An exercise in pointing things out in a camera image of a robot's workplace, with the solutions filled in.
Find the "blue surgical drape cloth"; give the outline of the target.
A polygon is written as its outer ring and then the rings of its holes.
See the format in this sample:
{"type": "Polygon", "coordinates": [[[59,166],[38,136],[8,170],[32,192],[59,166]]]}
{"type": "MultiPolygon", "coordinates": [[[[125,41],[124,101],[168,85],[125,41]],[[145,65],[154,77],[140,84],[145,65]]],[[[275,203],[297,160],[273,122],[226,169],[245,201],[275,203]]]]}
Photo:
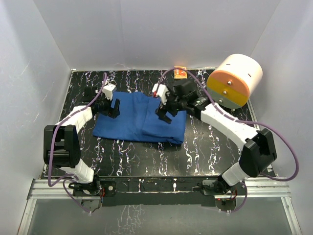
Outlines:
{"type": "Polygon", "coordinates": [[[156,114],[160,100],[141,92],[114,92],[120,100],[120,115],[110,118],[100,114],[92,135],[122,141],[169,142],[182,144],[186,126],[186,112],[168,115],[170,124],[160,120],[156,114]]]}

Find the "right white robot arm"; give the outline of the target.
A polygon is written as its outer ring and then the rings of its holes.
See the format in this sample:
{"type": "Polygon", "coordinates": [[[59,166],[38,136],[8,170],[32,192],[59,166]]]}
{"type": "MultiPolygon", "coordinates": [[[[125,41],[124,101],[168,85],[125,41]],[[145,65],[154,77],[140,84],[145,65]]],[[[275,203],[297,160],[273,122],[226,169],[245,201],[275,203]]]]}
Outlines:
{"type": "Polygon", "coordinates": [[[230,194],[237,183],[257,177],[276,160],[276,148],[270,130],[257,130],[238,122],[235,117],[220,109],[217,103],[212,103],[206,96],[199,96],[195,82],[177,81],[172,90],[165,85],[155,84],[152,92],[155,97],[160,98],[160,105],[156,109],[160,120],[170,124],[172,121],[167,113],[176,116],[179,111],[186,111],[216,128],[240,149],[239,161],[207,186],[208,190],[230,194]]]}

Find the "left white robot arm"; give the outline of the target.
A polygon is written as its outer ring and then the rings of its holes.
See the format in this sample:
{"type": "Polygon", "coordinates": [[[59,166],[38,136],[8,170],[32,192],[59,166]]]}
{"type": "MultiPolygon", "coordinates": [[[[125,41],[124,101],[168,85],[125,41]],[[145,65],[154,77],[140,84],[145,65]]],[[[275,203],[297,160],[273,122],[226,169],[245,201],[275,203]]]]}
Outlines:
{"type": "Polygon", "coordinates": [[[94,170],[81,158],[78,134],[81,129],[97,114],[116,118],[120,114],[120,100],[116,99],[112,107],[116,86],[108,83],[101,88],[86,87],[81,101],[72,111],[55,125],[44,128],[44,162],[48,166],[48,185],[52,169],[59,168],[65,172],[63,178],[70,177],[77,183],[84,184],[84,190],[90,195],[100,192],[101,183],[94,179],[94,170]]]}

